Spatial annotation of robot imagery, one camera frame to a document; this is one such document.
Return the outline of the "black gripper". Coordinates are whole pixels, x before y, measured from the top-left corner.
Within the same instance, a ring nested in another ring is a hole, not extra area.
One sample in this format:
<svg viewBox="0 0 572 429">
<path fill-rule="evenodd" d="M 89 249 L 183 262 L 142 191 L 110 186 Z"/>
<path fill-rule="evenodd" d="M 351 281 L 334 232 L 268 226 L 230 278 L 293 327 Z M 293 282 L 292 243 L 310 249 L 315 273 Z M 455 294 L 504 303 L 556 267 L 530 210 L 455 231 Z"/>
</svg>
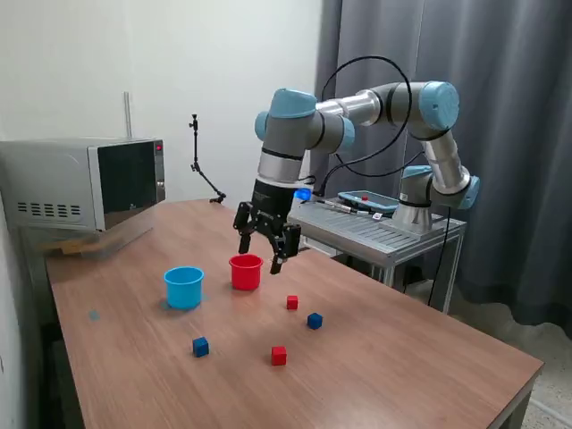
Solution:
<svg viewBox="0 0 572 429">
<path fill-rule="evenodd" d="M 287 222 L 293 198 L 294 188 L 283 188 L 256 179 L 251 204 L 240 202 L 234 217 L 233 228 L 240 236 L 238 253 L 241 255 L 248 253 L 253 231 L 264 233 L 265 226 L 271 229 L 268 237 L 273 249 L 270 274 L 278 274 L 282 264 L 299 252 L 301 226 Z"/>
</svg>

